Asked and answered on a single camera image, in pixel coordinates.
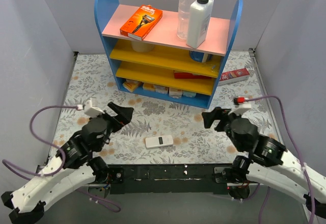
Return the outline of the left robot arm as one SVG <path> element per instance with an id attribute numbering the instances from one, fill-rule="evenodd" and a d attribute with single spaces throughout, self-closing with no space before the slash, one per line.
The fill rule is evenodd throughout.
<path id="1" fill-rule="evenodd" d="M 33 173 L 3 160 L 5 167 L 18 176 L 32 176 L 23 187 L 1 196 L 3 204 L 12 210 L 11 223 L 36 223 L 55 202 L 85 184 L 110 185 L 122 179 L 122 172 L 111 170 L 100 156 L 93 157 L 93 153 L 100 152 L 110 142 L 112 133 L 131 122 L 134 109 L 113 102 L 109 102 L 108 107 L 115 116 L 94 107 L 91 100 L 71 106 L 82 110 L 89 121 L 62 146 L 50 144 L 57 152 L 40 172 Z"/>

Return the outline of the white remote control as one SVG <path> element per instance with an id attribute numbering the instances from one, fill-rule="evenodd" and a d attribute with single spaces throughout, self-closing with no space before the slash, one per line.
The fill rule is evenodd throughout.
<path id="1" fill-rule="evenodd" d="M 168 146 L 172 146 L 173 144 L 174 144 L 174 140 L 171 135 L 147 137 L 145 139 L 145 146 L 147 149 L 168 147 Z"/>

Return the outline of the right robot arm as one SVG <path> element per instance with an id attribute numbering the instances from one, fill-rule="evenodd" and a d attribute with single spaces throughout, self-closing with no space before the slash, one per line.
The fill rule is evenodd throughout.
<path id="1" fill-rule="evenodd" d="M 225 132 L 236 150 L 248 156 L 238 155 L 232 166 L 217 176 L 227 182 L 257 182 L 285 193 L 315 215 L 325 218 L 325 176 L 308 166 L 301 166 L 286 147 L 277 140 L 262 135 L 256 125 L 242 114 L 252 106 L 243 103 L 234 109 L 215 107 L 211 112 L 203 112 L 205 128 L 210 128 L 215 120 L 217 132 Z"/>

